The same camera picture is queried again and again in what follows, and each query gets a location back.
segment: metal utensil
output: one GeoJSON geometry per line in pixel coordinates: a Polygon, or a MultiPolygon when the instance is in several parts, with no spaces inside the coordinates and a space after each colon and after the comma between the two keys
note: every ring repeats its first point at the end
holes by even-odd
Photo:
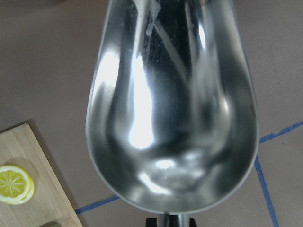
{"type": "Polygon", "coordinates": [[[118,196],[178,226],[239,188],[258,119],[233,1],[111,0],[86,136],[118,196]]]}

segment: wooden board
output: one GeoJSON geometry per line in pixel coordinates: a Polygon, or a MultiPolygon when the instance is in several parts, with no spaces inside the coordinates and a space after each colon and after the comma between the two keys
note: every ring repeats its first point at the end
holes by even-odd
{"type": "Polygon", "coordinates": [[[0,202],[0,227],[82,226],[28,124],[0,134],[2,165],[24,168],[34,180],[35,193],[21,205],[0,202]]]}

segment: silver scoop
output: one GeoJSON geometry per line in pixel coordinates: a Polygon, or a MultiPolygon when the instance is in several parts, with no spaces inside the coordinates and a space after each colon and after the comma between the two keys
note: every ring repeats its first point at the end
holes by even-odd
{"type": "Polygon", "coordinates": [[[86,136],[114,193],[178,226],[235,192],[258,119],[233,1],[111,0],[86,136]]]}

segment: gray surface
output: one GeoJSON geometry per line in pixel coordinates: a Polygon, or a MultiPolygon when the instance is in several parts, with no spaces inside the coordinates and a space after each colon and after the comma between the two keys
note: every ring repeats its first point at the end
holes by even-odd
{"type": "MultiPolygon", "coordinates": [[[[303,120],[303,1],[236,0],[265,136],[303,120]]],[[[107,1],[0,1],[0,130],[28,121],[75,209],[112,192],[91,165],[84,118],[107,1]]],[[[302,226],[302,129],[260,146],[281,227],[302,226]]],[[[141,227],[155,217],[117,200],[84,227],[141,227]]],[[[200,227],[270,227],[255,170],[200,227]]]]}

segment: blue tape strip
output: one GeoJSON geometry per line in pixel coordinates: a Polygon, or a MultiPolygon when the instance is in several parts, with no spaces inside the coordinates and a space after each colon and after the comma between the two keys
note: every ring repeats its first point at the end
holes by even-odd
{"type": "Polygon", "coordinates": [[[260,138],[260,143],[264,143],[264,142],[269,141],[269,140],[272,140],[272,139],[274,139],[274,138],[276,138],[276,137],[279,137],[279,136],[282,136],[282,135],[284,135],[284,134],[287,134],[287,133],[291,132],[292,130],[294,130],[294,129],[296,129],[296,128],[302,126],[302,125],[303,125],[303,122],[299,122],[299,123],[297,123],[297,124],[294,124],[294,125],[292,125],[292,126],[289,126],[289,127],[285,128],[285,129],[282,129],[282,130],[281,130],[279,133],[277,133],[277,134],[271,133],[271,134],[269,134],[269,135],[267,135],[267,136],[261,137],[261,138],[260,138]]]}
{"type": "Polygon", "coordinates": [[[266,204],[267,204],[267,208],[268,208],[273,226],[274,227],[279,227],[279,223],[278,223],[278,220],[276,218],[275,209],[274,209],[274,206],[271,202],[269,191],[268,191],[268,188],[267,188],[267,185],[266,185],[266,182],[265,182],[265,178],[264,178],[264,175],[263,175],[258,157],[255,160],[255,168],[256,168],[257,173],[258,173],[259,181],[260,181],[260,184],[261,184],[261,188],[262,188],[262,191],[263,191],[263,194],[264,194],[264,198],[265,198],[265,201],[266,201],[266,204]]]}
{"type": "Polygon", "coordinates": [[[79,209],[76,209],[75,212],[76,212],[76,214],[81,214],[83,212],[95,209],[96,207],[103,206],[103,205],[105,205],[107,203],[110,203],[112,201],[115,201],[117,199],[119,199],[119,197],[115,195],[115,196],[113,196],[113,197],[111,197],[111,198],[109,198],[107,200],[103,200],[103,201],[99,201],[99,202],[94,202],[94,203],[92,203],[90,205],[87,205],[85,207],[81,207],[79,209]]]}

